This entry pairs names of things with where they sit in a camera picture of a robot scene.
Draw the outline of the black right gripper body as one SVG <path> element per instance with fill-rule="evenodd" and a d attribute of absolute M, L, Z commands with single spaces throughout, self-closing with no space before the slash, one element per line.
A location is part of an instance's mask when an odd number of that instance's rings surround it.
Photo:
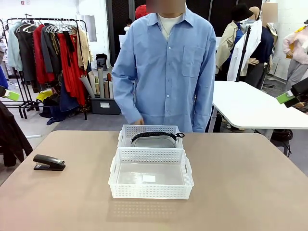
<path fill-rule="evenodd" d="M 308 83 L 307 82 L 298 82 L 294 84 L 290 91 L 294 96 L 301 96 L 308 94 Z"/>

